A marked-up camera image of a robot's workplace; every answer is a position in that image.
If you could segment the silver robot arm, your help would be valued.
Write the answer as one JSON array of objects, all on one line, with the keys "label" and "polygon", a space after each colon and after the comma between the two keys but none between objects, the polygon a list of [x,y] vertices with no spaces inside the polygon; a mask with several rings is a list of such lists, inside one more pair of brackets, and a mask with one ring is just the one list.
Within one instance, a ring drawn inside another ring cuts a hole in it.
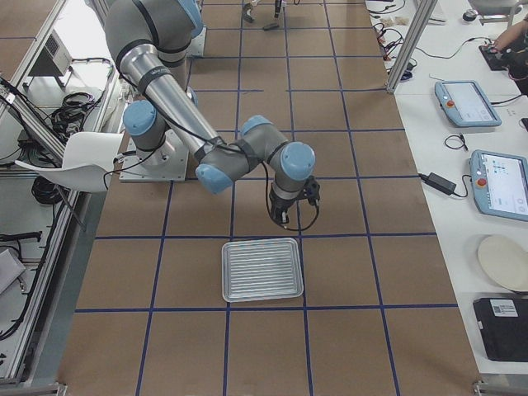
[{"label": "silver robot arm", "polygon": [[213,194],[231,187],[259,164],[267,163],[275,179],[266,186],[266,211],[281,227],[288,210],[306,200],[319,207],[314,178],[315,153],[289,141],[261,115],[248,119],[241,137],[228,144],[190,99],[186,90],[186,50],[204,29],[194,1],[116,1],[106,15],[106,44],[120,74],[144,97],[146,109],[124,122],[136,148],[157,150],[163,124],[177,134],[198,163],[196,176]]}]

